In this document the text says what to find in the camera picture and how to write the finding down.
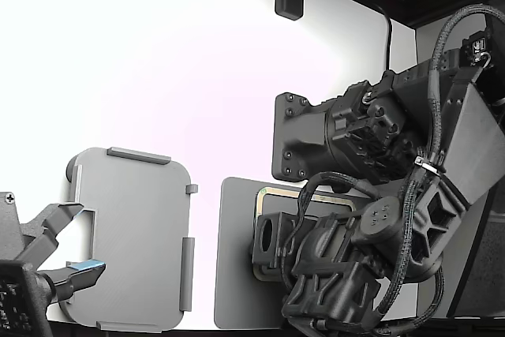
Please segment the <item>static gripper body with screw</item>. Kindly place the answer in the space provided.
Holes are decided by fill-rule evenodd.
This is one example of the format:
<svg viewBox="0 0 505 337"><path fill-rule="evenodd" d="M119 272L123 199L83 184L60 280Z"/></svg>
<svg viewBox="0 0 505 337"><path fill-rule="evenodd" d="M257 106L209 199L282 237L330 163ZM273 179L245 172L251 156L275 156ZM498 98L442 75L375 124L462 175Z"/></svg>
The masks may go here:
<svg viewBox="0 0 505 337"><path fill-rule="evenodd" d="M39 284L35 270L17 257L25 238L17 215L15 196L1 193L1 335L52 336L46 318L46 283Z"/></svg>

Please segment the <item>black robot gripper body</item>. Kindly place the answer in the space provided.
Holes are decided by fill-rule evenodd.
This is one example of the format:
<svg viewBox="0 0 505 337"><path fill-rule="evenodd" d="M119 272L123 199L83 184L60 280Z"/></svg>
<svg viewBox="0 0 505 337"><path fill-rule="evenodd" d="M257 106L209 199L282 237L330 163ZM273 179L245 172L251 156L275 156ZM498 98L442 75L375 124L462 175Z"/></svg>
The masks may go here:
<svg viewBox="0 0 505 337"><path fill-rule="evenodd" d="M282 307L287 319L358 324L380 290L381 263L352 243L357 217L318 219L297 251L296 283Z"/></svg>

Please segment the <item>static gripper finger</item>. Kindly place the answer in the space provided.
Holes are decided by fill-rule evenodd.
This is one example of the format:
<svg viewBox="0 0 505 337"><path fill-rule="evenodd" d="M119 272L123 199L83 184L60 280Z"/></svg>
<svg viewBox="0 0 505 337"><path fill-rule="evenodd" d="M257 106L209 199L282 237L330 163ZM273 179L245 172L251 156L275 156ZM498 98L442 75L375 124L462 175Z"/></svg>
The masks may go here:
<svg viewBox="0 0 505 337"><path fill-rule="evenodd" d="M47 305L67 301L77 291L94 286L106 269L100 260L86 260L64 268L37 272L37 284Z"/></svg>
<svg viewBox="0 0 505 337"><path fill-rule="evenodd" d="M25 247L15 260L39 268L58 248L58 234L83 210L81 203L49 204L30 222L21 224Z"/></svg>

